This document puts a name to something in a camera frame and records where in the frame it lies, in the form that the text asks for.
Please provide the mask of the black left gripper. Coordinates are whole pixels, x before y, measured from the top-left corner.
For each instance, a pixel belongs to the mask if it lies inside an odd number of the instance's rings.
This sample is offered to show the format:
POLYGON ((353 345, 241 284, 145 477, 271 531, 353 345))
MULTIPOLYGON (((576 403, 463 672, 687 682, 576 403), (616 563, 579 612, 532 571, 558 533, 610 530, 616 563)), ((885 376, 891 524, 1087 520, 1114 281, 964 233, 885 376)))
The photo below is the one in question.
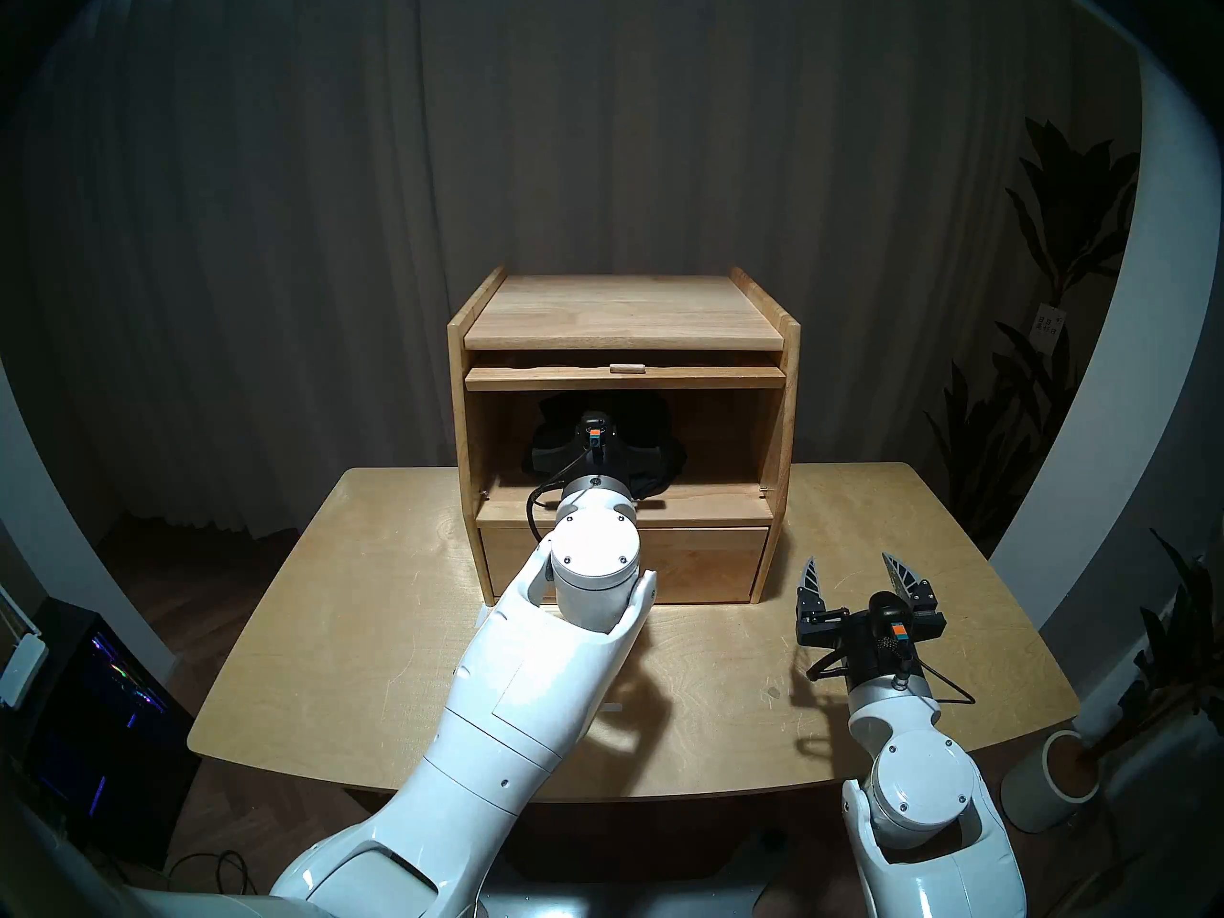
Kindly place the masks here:
POLYGON ((594 477, 628 486, 636 472, 635 458, 621 443, 579 443, 577 458, 564 470, 564 486, 594 477))

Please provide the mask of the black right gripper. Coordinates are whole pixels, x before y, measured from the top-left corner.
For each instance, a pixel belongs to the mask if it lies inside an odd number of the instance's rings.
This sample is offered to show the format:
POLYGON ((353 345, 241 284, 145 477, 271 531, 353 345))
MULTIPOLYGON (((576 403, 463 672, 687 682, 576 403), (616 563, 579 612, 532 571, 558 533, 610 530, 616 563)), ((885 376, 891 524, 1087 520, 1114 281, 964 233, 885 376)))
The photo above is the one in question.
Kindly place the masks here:
POLYGON ((928 579, 889 552, 881 557, 894 601, 871 602, 853 613, 826 610, 815 559, 807 559, 798 585, 797 643, 829 650, 805 671, 808 681, 843 677, 848 685, 862 685, 895 676, 897 685, 906 685, 909 677, 923 674, 916 646, 942 636, 945 616, 928 579))

